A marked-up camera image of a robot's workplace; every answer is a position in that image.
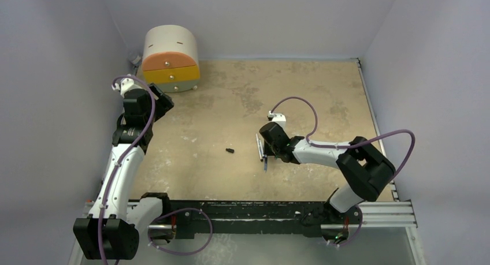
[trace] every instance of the gray wall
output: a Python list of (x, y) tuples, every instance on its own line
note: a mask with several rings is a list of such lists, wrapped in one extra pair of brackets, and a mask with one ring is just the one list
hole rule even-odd
[[(364, 59), (382, 132), (417, 143), (395, 180), (431, 264), (490, 260), (490, 0), (396, 0)], [(388, 139), (399, 163), (408, 141)]]
[(102, 0), (0, 0), (0, 259), (67, 264), (129, 71)]
[(201, 58), (352, 58), (371, 44), (394, 0), (106, 0), (130, 48), (178, 24)]

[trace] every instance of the floor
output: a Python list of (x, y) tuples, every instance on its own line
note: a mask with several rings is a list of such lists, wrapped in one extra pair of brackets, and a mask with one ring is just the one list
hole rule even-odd
[[(175, 107), (153, 127), (131, 198), (167, 192), (171, 199), (326, 200), (346, 183), (340, 171), (271, 160), (264, 173), (259, 161), (255, 134), (287, 96), (316, 108), (313, 140), (376, 135), (355, 62), (202, 61), (200, 69), (197, 90), (170, 94)], [(277, 111), (286, 116), (290, 136), (314, 126), (303, 102), (289, 100)], [(385, 189), (378, 200), (393, 198)]]

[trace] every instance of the white robotic arm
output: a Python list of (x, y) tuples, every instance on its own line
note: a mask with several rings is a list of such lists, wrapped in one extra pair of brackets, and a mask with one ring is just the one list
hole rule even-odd
[(357, 149), (338, 148), (365, 141), (363, 137), (340, 143), (307, 141), (300, 136), (289, 138), (284, 131), (283, 114), (269, 112), (268, 118), (270, 123), (259, 131), (265, 141), (266, 155), (287, 163), (312, 163), (340, 169), (348, 183), (336, 190), (327, 203), (341, 214), (365, 200), (375, 201), (395, 173), (393, 164), (371, 144)]
[[(173, 107), (173, 102), (158, 87), (149, 85), (150, 92), (132, 79), (123, 79), (113, 88), (121, 91), (124, 113), (117, 120), (102, 189), (88, 216), (77, 218), (73, 225), (73, 232), (87, 259), (104, 259), (101, 245), (105, 259), (132, 259), (138, 249), (139, 237), (146, 234), (148, 225), (169, 207), (165, 193), (147, 193), (135, 208), (127, 209), (134, 178), (153, 137), (153, 122), (164, 116)], [(153, 108), (154, 96), (158, 99)], [(100, 233), (102, 243), (98, 241)]]

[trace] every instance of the purple cable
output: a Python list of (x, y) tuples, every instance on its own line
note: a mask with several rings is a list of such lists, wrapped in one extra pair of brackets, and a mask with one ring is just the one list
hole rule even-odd
[[(118, 77), (116, 77), (112, 81), (112, 86), (115, 87), (116, 82), (118, 80), (121, 80), (121, 79), (132, 79), (132, 80), (135, 80), (136, 82), (138, 82), (139, 84), (141, 84), (141, 86), (143, 86), (146, 89), (146, 91), (148, 91), (148, 93), (150, 93), (150, 95), (153, 95), (153, 92), (151, 91), (150, 87), (148, 87), (148, 85), (143, 80), (137, 78), (136, 76), (131, 76), (131, 75), (129, 75), (129, 76), (118, 76)], [(153, 96), (151, 96), (150, 98), (151, 98), (151, 111), (150, 111), (150, 117), (148, 118), (148, 122), (144, 126), (143, 131), (141, 131), (141, 133), (139, 134), (139, 136), (121, 154), (121, 156), (117, 160), (117, 163), (118, 164), (122, 164), (122, 162), (123, 162), (124, 158), (126, 157), (126, 155), (128, 154), (128, 152), (130, 152), (130, 150), (133, 149), (133, 147), (135, 145), (137, 145), (137, 143), (139, 142), (139, 140), (147, 132), (148, 128), (150, 128), (150, 125), (153, 122), (153, 117), (155, 115), (155, 98)], [(106, 189), (104, 190), (104, 194), (102, 196), (102, 204), (106, 208), (107, 208), (107, 206), (106, 206), (107, 196), (109, 194), (110, 187), (112, 185), (112, 182), (114, 181), (114, 177), (116, 176), (116, 172), (117, 172), (118, 169), (119, 169), (119, 166), (114, 166), (114, 169), (112, 170), (112, 172), (109, 175), (109, 178), (107, 179)], [(101, 211), (99, 213), (99, 220), (97, 222), (97, 240), (98, 240), (98, 244), (99, 244), (99, 252), (101, 253), (102, 262), (104, 263), (104, 265), (108, 265), (106, 254), (104, 252), (104, 246), (102, 244), (102, 242), (103, 242), (102, 241), (102, 222), (103, 222), (103, 217), (104, 217), (104, 210), (105, 210), (105, 208), (101, 208)]]
[(195, 253), (198, 253), (198, 252), (202, 251), (204, 248), (207, 247), (207, 245), (209, 244), (209, 242), (211, 242), (211, 238), (213, 238), (213, 224), (211, 222), (211, 219), (203, 211), (201, 211), (201, 210), (199, 210), (197, 208), (192, 208), (192, 207), (182, 208), (182, 209), (179, 209), (179, 210), (170, 212), (168, 214), (165, 214), (165, 215), (163, 215), (161, 217), (158, 217), (157, 219), (155, 219), (155, 221), (165, 219), (165, 218), (167, 218), (169, 216), (172, 216), (172, 215), (177, 214), (177, 213), (181, 213), (183, 211), (196, 211), (196, 212), (199, 212), (200, 214), (202, 214), (207, 219), (207, 222), (209, 223), (209, 236), (207, 238), (206, 243), (204, 243), (204, 245), (202, 247), (200, 247), (199, 249), (197, 249), (195, 251), (192, 251), (192, 252), (176, 252), (176, 251), (172, 251), (170, 249), (162, 248), (159, 245), (155, 244), (153, 242), (153, 240), (151, 239), (151, 237), (150, 237), (150, 232), (148, 232), (148, 240), (150, 242), (150, 245), (152, 245), (155, 249), (159, 249), (160, 251), (163, 251), (163, 252), (166, 252), (166, 253), (171, 253), (173, 255), (180, 255), (180, 256), (193, 255)]
[[(306, 141), (312, 146), (312, 147), (315, 147), (315, 148), (340, 148), (340, 149), (352, 149), (352, 148), (358, 148), (358, 147), (362, 147), (363, 145), (367, 145), (367, 144), (370, 144), (372, 142), (375, 142), (375, 141), (378, 141), (378, 140), (381, 140), (381, 139), (384, 139), (384, 138), (387, 138), (387, 137), (390, 137), (390, 136), (393, 136), (393, 135), (397, 135), (397, 134), (400, 134), (400, 133), (407, 133), (410, 135), (410, 138), (411, 138), (411, 142), (410, 142), (410, 146), (409, 146), (409, 150), (407, 151), (407, 154), (405, 155), (405, 158), (403, 158), (400, 166), (398, 167), (398, 169), (396, 169), (395, 173), (393, 174), (393, 177), (390, 179), (390, 181), (392, 181), (399, 173), (400, 171), (403, 169), (403, 167), (405, 166), (405, 164), (407, 163), (407, 161), (409, 160), (409, 157), (415, 147), (415, 134), (408, 130), (408, 129), (399, 129), (399, 130), (395, 130), (395, 131), (392, 131), (392, 132), (388, 132), (388, 133), (385, 133), (383, 135), (379, 135), (375, 138), (372, 138), (372, 139), (369, 139), (369, 140), (366, 140), (364, 142), (361, 142), (361, 143), (358, 143), (358, 144), (354, 144), (354, 145), (318, 145), (318, 144), (315, 144), (315, 143), (311, 143), (310, 142), (310, 136), (313, 135), (313, 133), (315, 133), (315, 131), (317, 131), (317, 128), (318, 128), (318, 115), (317, 115), (317, 111), (315, 110), (315, 107), (313, 107), (313, 105), (311, 105), (311, 103), (306, 100), (306, 99), (303, 99), (299, 96), (289, 96), (285, 99), (282, 99), (281, 101), (279, 101), (274, 107), (272, 107), (271, 109), (271, 113), (274, 112), (274, 110), (283, 102), (285, 102), (286, 100), (289, 100), (289, 99), (299, 99), (303, 102), (305, 102), (308, 106), (310, 106), (311, 110), (313, 111), (313, 115), (315, 115), (315, 127), (313, 128), (313, 131), (311, 131), (310, 133), (308, 133), (305, 137)], [(359, 223), (359, 226), (357, 227), (356, 231), (354, 232), (354, 234), (344, 243), (342, 244), (339, 244), (340, 246), (344, 246), (344, 245), (347, 245), (349, 244), (352, 239), (354, 239), (354, 237), (357, 236), (357, 234), (359, 233), (359, 231), (361, 230), (361, 225), (362, 225), (362, 211), (361, 209), (359, 208), (359, 206), (357, 206), (359, 211), (360, 211), (360, 215), (361, 215), (361, 222)]]
[(349, 239), (347, 239), (347, 241), (345, 241), (345, 242), (344, 242), (344, 243), (342, 243), (342, 244), (338, 244), (338, 245), (339, 245), (339, 247), (343, 247), (343, 246), (345, 246), (345, 245), (347, 245), (347, 244), (350, 244), (350, 243), (351, 243), (351, 242), (354, 240), (354, 238), (357, 236), (357, 234), (359, 233), (359, 231), (361, 230), (361, 225), (362, 225), (362, 210), (361, 210), (361, 208), (359, 207), (359, 205), (357, 205), (357, 204), (356, 204), (355, 206), (357, 207), (357, 209), (359, 209), (359, 216), (360, 216), (360, 219), (361, 219), (361, 220), (359, 221), (359, 226), (358, 226), (358, 227), (357, 227), (357, 229), (355, 230), (354, 234), (353, 234), (353, 235), (351, 235), (351, 236), (349, 236)]

